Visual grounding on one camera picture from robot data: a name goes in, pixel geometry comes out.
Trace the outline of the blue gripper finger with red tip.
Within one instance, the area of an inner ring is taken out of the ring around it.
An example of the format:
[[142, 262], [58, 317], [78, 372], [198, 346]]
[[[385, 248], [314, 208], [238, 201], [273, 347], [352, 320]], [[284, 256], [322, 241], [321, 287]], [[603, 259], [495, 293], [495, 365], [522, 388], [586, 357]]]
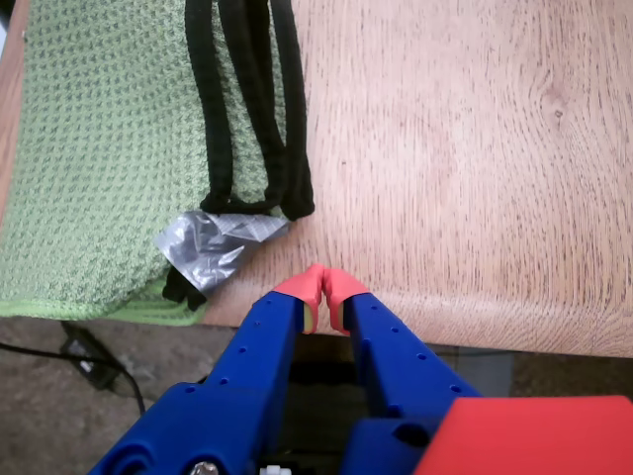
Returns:
[[207, 379], [167, 390], [92, 473], [255, 473], [279, 433], [296, 337], [316, 327], [323, 273], [315, 264], [256, 301]]
[[454, 401], [478, 391], [426, 346], [363, 284], [323, 274], [331, 326], [351, 338], [369, 415], [353, 428], [343, 474], [411, 474]]

